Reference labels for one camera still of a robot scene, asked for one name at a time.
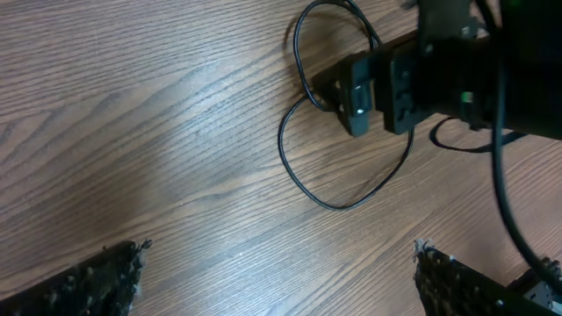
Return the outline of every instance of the coiled black cable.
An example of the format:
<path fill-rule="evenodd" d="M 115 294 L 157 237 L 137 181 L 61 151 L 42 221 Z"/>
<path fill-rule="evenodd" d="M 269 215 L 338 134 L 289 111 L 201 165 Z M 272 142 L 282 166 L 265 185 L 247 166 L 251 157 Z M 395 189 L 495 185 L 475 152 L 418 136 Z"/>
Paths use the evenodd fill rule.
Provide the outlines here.
<path fill-rule="evenodd" d="M 295 31 L 294 31 L 294 35 L 293 35 L 293 39 L 292 39 L 292 48 L 293 48 L 293 52 L 295 54 L 295 60 L 297 61 L 297 69 L 299 71 L 300 81 L 302 82 L 302 85 L 303 85 L 303 88 L 305 90 L 306 95 L 304 97 L 302 97 L 301 99 L 299 99 L 299 101 L 297 101 L 291 107 L 291 109 L 289 109 L 289 111 L 281 119 L 281 124 L 279 126 L 279 131 L 277 133 L 277 149 L 279 151 L 279 157 L 281 158 L 281 162 L 285 166 L 285 169 L 287 170 L 287 173 L 289 174 L 291 179 L 297 184 L 297 186 L 309 198 L 311 198 L 318 205 L 320 205 L 322 207 L 325 207 L 329 210 L 332 210 L 332 211 L 347 211 L 347 210 L 353 209 L 355 207 L 358 207 L 359 205 L 366 202 L 368 199 L 372 198 L 380 189 L 382 189 L 385 186 L 386 183 L 388 183 L 390 181 L 390 179 L 393 178 L 393 176 L 396 174 L 396 172 L 398 172 L 398 170 L 400 169 L 402 164 L 406 161 L 406 159 L 407 159 L 407 157 L 410 153 L 410 149 L 412 148 L 412 144 L 414 143 L 414 129 L 409 131 L 406 149 L 404 150 L 404 153 L 400 157 L 400 160 L 399 160 L 398 164 L 396 165 L 396 167 L 393 169 L 393 171 L 388 176 L 386 176 L 386 178 L 381 183 L 379 183 L 377 185 L 377 187 L 375 187 L 373 190 L 371 190 L 366 196 L 360 198 L 358 201 L 356 201 L 355 203 L 352 203 L 350 205 L 337 206 L 337 205 L 330 205 L 326 202 L 321 201 L 312 192 L 310 192 L 310 190 L 308 190 L 303 185 L 303 183 L 297 178 L 297 176 L 294 174 L 291 166 L 289 165 L 289 162 L 287 161 L 287 157 L 285 156 L 285 150 L 283 148 L 283 133 L 285 131 L 285 127 L 287 125 L 287 122 L 291 118 L 292 114 L 307 99 L 310 100 L 310 102 L 314 106 L 316 106 L 318 109 L 320 109 L 322 111 L 325 111 L 324 107 L 321 105 L 321 103 L 318 100 L 316 100 L 316 98 L 313 95 L 312 90 L 308 86 L 308 82 L 306 81 L 306 77 L 305 77 L 305 71 L 302 67 L 302 61 L 300 59 L 300 54 L 299 54 L 300 27 L 302 26 L 302 23 L 303 23 L 304 19 L 306 18 L 306 15 L 308 14 L 308 12 L 310 12 L 314 7 L 316 7 L 318 5 L 323 5 L 323 4 L 337 5 L 341 8 L 343 8 L 343 9 L 351 12 L 353 15 L 355 15 L 356 17 L 361 19 L 361 21 L 363 22 L 363 24 L 364 24 L 364 26 L 367 29 L 367 32 L 369 34 L 369 46 L 370 46 L 371 50 L 373 50 L 376 47 L 382 45 L 382 41 L 380 40 L 380 37 L 377 35 L 375 30 L 373 29 L 371 23 L 367 20 L 365 15 L 361 12 L 359 7 L 352 0 L 316 0 L 316 1 L 313 1 L 311 4 L 309 4 L 305 8 L 305 10 L 301 13 L 301 15 L 299 17 L 299 20 L 297 21 L 297 24 L 295 25 Z"/>

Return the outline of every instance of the black mount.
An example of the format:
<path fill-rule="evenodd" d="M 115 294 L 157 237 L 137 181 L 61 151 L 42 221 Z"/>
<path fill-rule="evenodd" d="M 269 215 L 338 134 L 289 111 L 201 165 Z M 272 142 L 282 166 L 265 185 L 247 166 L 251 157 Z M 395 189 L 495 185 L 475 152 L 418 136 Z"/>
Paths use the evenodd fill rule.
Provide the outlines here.
<path fill-rule="evenodd" d="M 420 0 L 419 31 L 352 54 L 313 78 L 315 91 L 349 134 L 368 131 L 373 108 L 384 113 L 385 129 L 396 134 L 436 112 L 472 129 L 490 127 L 503 59 L 505 127 L 562 139 L 562 41 L 530 36 L 533 30 L 562 30 L 556 13 L 562 2 L 502 1 L 503 29 L 494 43 L 477 39 L 479 21 L 470 15 L 470 3 Z"/>

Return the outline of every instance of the wood grain surface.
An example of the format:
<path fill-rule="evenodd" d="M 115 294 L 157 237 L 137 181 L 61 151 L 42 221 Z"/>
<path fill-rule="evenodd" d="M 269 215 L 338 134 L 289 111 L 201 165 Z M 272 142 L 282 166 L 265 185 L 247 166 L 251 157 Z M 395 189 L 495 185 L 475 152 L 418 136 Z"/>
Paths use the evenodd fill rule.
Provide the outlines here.
<path fill-rule="evenodd" d="M 383 40 L 414 28 L 396 0 L 358 0 Z M 402 170 L 351 212 L 294 185 L 279 120 L 301 96 L 290 27 L 308 0 L 0 0 L 0 298 L 122 240 L 154 240 L 132 315 L 421 315 L 413 240 L 502 284 L 526 270 L 501 225 L 490 157 L 434 147 L 434 116 Z M 367 48 L 341 9 L 314 10 L 312 75 Z M 450 122 L 469 147 L 488 132 Z M 361 197 L 406 136 L 379 113 L 358 139 L 311 105 L 285 134 L 313 192 Z M 515 216 L 560 259 L 562 143 L 505 149 Z"/>

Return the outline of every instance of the black cable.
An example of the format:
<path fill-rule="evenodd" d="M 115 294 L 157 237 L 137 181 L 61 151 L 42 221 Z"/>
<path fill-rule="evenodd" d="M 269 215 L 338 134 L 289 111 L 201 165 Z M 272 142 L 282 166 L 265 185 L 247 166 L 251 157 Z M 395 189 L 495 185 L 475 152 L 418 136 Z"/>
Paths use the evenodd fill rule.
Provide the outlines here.
<path fill-rule="evenodd" d="M 458 152 L 462 152 L 462 153 L 470 153 L 470 154 L 484 154 L 484 153 L 491 153 L 492 152 L 492 144 L 487 144 L 487 145 L 475 147 L 475 148 L 458 148 L 458 147 L 445 145 L 441 141 L 439 141 L 439 139 L 437 138 L 437 132 L 439 131 L 439 128 L 441 128 L 441 126 L 445 122 L 447 122 L 451 119 L 458 119 L 458 118 L 453 118 L 453 117 L 445 118 L 441 122 L 437 123 L 437 125 L 435 125 L 431 129 L 431 131 L 429 132 L 429 140 L 431 140 L 431 142 L 435 146 L 443 148 L 443 149 L 447 149 L 447 150 L 454 150 L 454 151 L 458 151 Z M 519 140 L 521 137 L 524 137 L 524 136 L 527 136 L 527 134 L 526 133 L 519 133 L 519 132 L 509 132 L 509 133 L 507 133 L 507 134 L 505 134 L 501 137 L 501 145 L 506 146 L 507 144 L 512 143 L 516 140 Z"/>
<path fill-rule="evenodd" d="M 361 10 L 359 10 L 359 7 L 357 7 L 357 5 L 352 0 L 345 0 L 345 1 L 316 0 L 316 1 L 313 1 L 311 4 L 309 4 L 305 8 L 304 11 L 302 11 L 302 13 L 300 14 L 299 20 L 297 21 L 297 24 L 295 25 L 295 32 L 294 32 L 294 35 L 292 37 L 292 51 L 295 54 L 295 60 L 297 61 L 297 70 L 299 71 L 300 81 L 302 82 L 302 86 L 305 89 L 306 96 L 308 97 L 308 99 L 310 99 L 310 102 L 312 102 L 314 104 L 314 106 L 316 106 L 317 108 L 319 108 L 322 111 L 324 111 L 324 107 L 313 96 L 313 93 L 308 86 L 308 82 L 306 81 L 305 70 L 302 68 L 302 61 L 300 59 L 300 53 L 299 53 L 299 33 L 300 33 L 300 27 L 302 26 L 302 23 L 305 20 L 308 12 L 310 12 L 314 7 L 319 6 L 319 5 L 323 5 L 323 4 L 337 5 L 341 8 L 343 8 L 343 9 L 351 12 L 351 14 L 353 14 L 356 17 L 358 17 L 359 19 L 361 19 L 361 21 L 365 25 L 365 28 L 367 29 L 367 32 L 369 33 L 369 47 L 371 48 L 371 50 L 375 49 L 376 46 L 382 45 L 382 43 L 383 43 L 382 40 L 380 40 L 380 37 L 375 32 L 375 30 L 372 28 L 371 23 L 367 20 L 365 15 L 361 12 Z"/>
<path fill-rule="evenodd" d="M 367 18 L 365 17 L 365 15 L 361 12 L 361 10 L 359 9 L 359 7 L 357 7 L 357 5 L 352 1 L 352 0 L 343 0 L 343 1 L 338 1 L 338 0 L 316 0 L 314 2 L 312 2 L 311 4 L 309 4 L 305 10 L 302 12 L 302 14 L 299 17 L 299 20 L 297 21 L 297 24 L 295 25 L 295 31 L 294 31 L 294 35 L 293 35 L 293 39 L 292 39 L 292 48 L 295 54 L 295 60 L 297 61 L 297 69 L 299 71 L 299 75 L 300 75 L 300 81 L 302 82 L 303 88 L 305 90 L 306 95 L 304 97 L 302 97 L 299 101 L 297 101 L 297 103 L 295 103 L 291 109 L 289 109 L 289 111 L 283 116 L 283 118 L 281 119 L 281 125 L 279 126 L 279 131 L 277 133 L 277 149 L 279 151 L 279 157 L 281 158 L 281 162 L 283 163 L 283 165 L 285 166 L 285 169 L 287 170 L 287 173 L 289 174 L 289 176 L 291 177 L 291 179 L 297 184 L 297 186 L 309 197 L 311 198 L 314 202 L 316 202 L 318 205 L 325 207 L 329 210 L 332 211 L 347 211 L 350 210 L 352 208 L 358 207 L 359 205 L 363 204 L 364 202 L 366 202 L 369 198 L 372 198 L 372 196 L 374 196 L 380 189 L 382 189 L 382 187 L 385 186 L 386 183 L 388 183 L 388 181 L 390 181 L 390 179 L 393 178 L 393 176 L 396 174 L 396 172 L 398 172 L 398 170 L 400 169 L 400 167 L 402 166 L 402 164 L 404 163 L 404 161 L 407 159 L 408 154 L 410 153 L 410 149 L 412 148 L 412 144 L 414 142 L 414 129 L 411 129 L 408 133 L 408 139 L 407 139 L 407 145 L 406 145 L 406 149 L 404 150 L 404 153 L 402 154 L 402 156 L 400 157 L 400 161 L 398 162 L 398 164 L 396 165 L 396 167 L 393 169 L 393 171 L 386 176 L 386 178 L 377 185 L 377 187 L 375 187 L 375 189 L 373 189 L 371 192 L 369 192 L 366 196 L 362 197 L 361 199 L 359 199 L 358 201 L 356 201 L 355 203 L 352 203 L 350 205 L 344 205 L 344 206 L 336 206 L 336 205 L 330 205 L 327 204 L 323 201 L 321 201 L 319 198 L 317 198 L 313 193 L 311 193 L 303 184 L 302 182 L 297 178 L 297 176 L 294 174 L 294 172 L 291 169 L 291 166 L 289 165 L 289 162 L 287 161 L 287 157 L 285 156 L 285 150 L 283 148 L 283 133 L 285 131 L 285 127 L 287 125 L 287 122 L 289 121 L 289 119 L 291 118 L 292 114 L 299 108 L 299 106 L 301 106 L 307 99 L 310 100 L 310 102 L 312 102 L 312 104 L 314 106 L 316 106 L 318 109 L 324 111 L 324 107 L 320 104 L 320 102 L 318 100 L 316 100 L 316 98 L 313 95 L 313 92 L 311 91 L 310 87 L 308 86 L 308 82 L 306 81 L 306 77 L 305 77 L 305 71 L 302 67 L 302 61 L 300 59 L 300 54 L 299 54 L 299 32 L 300 32 L 300 27 L 302 26 L 302 23 L 306 17 L 306 15 L 308 14 L 308 12 L 310 12 L 310 10 L 312 10 L 314 7 L 318 6 L 318 5 L 322 5 L 322 4 L 332 4 L 332 5 L 337 5 L 349 12 L 351 12 L 353 15 L 355 15 L 356 17 L 358 17 L 359 19 L 361 19 L 361 21 L 363 22 L 365 28 L 367 29 L 367 32 L 369 34 L 369 46 L 371 48 L 371 50 L 375 49 L 375 47 L 381 46 L 382 40 L 380 40 L 380 37 L 377 35 L 377 33 L 375 32 L 375 30 L 373 29 L 371 23 L 367 20 Z"/>
<path fill-rule="evenodd" d="M 482 17 L 486 22 L 486 27 L 490 33 L 492 42 L 498 45 L 498 32 L 494 22 L 494 16 L 490 11 L 490 8 L 486 4 L 486 0 L 475 0 L 478 5 Z M 503 175 L 503 166 L 501 161 L 501 129 L 503 127 L 503 121 L 505 116 L 505 96 L 506 96 L 506 80 L 505 80 L 505 69 L 503 65 L 503 59 L 501 58 L 502 51 L 500 49 L 499 67 L 498 67 L 498 102 L 496 107 L 496 113 L 494 117 L 494 123 L 492 127 L 492 174 L 494 180 L 494 191 L 498 207 L 500 209 L 501 220 L 503 225 L 508 230 L 508 234 L 511 240 L 515 244 L 515 247 L 521 253 L 521 256 L 525 259 L 528 265 L 535 270 L 535 273 L 543 279 L 557 294 L 562 294 L 562 283 L 558 278 L 549 271 L 538 259 L 538 257 L 533 253 L 529 244 L 525 241 L 521 235 L 517 224 L 513 218 L 513 213 L 511 212 L 511 207 L 508 202 L 508 197 L 506 194 L 506 184 Z"/>
<path fill-rule="evenodd" d="M 299 101 L 297 101 L 296 104 L 294 104 L 291 109 L 283 116 L 283 118 L 281 119 L 281 125 L 279 126 L 279 132 L 277 134 L 277 149 L 279 150 L 279 156 L 281 157 L 281 162 L 283 162 L 283 165 L 285 166 L 285 169 L 287 170 L 287 173 L 289 174 L 289 176 L 291 177 L 291 179 L 297 184 L 297 186 L 303 191 L 305 192 L 305 194 L 311 198 L 314 202 L 316 202 L 318 205 L 325 207 L 329 210 L 332 211 L 347 211 L 350 210 L 352 208 L 358 207 L 359 205 L 363 204 L 364 202 L 366 202 L 369 198 L 372 198 L 372 196 L 374 196 L 380 189 L 382 189 L 382 187 L 385 186 L 385 184 L 390 181 L 390 179 L 392 179 L 392 177 L 396 174 L 396 172 L 398 172 L 398 170 L 400 169 L 400 167 L 402 166 L 402 164 L 406 161 L 408 154 L 410 153 L 410 149 L 412 148 L 412 143 L 414 142 L 414 130 L 410 131 L 410 133 L 408 134 L 407 137 L 407 145 L 406 145 L 406 150 L 404 151 L 404 153 L 402 154 L 402 156 L 400 157 L 400 161 L 398 162 L 398 164 L 396 165 L 396 167 L 393 169 L 393 171 L 386 176 L 386 178 L 377 185 L 377 187 L 375 187 L 375 189 L 373 189 L 371 192 L 369 192 L 366 196 L 362 197 L 361 199 L 359 199 L 358 201 L 356 201 L 353 204 L 350 205 L 344 205 L 344 206 L 335 206 L 335 205 L 330 205 L 327 204 L 325 202 L 322 202 L 319 198 L 317 198 L 313 193 L 311 193 L 303 184 L 301 181 L 299 181 L 299 179 L 297 178 L 297 176 L 294 174 L 294 172 L 291 169 L 291 166 L 289 165 L 289 162 L 287 161 L 287 157 L 285 156 L 285 150 L 283 148 L 283 133 L 285 131 L 285 126 L 287 125 L 287 122 L 289 121 L 289 119 L 291 118 L 292 114 L 299 108 L 299 106 L 301 104 L 303 104 L 303 102 L 305 102 L 307 100 L 307 97 L 304 96 L 302 97 Z"/>

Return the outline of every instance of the wooden table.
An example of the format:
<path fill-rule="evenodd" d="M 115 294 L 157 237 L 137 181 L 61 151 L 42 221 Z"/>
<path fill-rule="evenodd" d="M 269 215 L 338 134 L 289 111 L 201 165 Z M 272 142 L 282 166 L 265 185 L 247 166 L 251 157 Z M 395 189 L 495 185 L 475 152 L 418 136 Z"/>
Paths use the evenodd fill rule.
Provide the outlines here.
<path fill-rule="evenodd" d="M 364 206 L 309 200 L 277 156 L 302 95 L 288 29 L 306 1 L 0 0 L 0 298 L 122 240 L 154 240 L 133 315 L 420 315 L 413 240 L 433 238 L 506 284 L 526 270 L 501 224 L 487 154 L 417 129 L 398 175 Z M 359 0 L 383 40 L 415 25 L 395 0 Z M 367 48 L 319 8 L 301 53 L 312 75 Z M 443 142 L 488 132 L 451 122 Z M 304 106 L 285 147 L 305 184 L 343 204 L 390 172 L 406 137 L 352 139 Z M 562 257 L 562 143 L 505 149 L 515 216 Z"/>

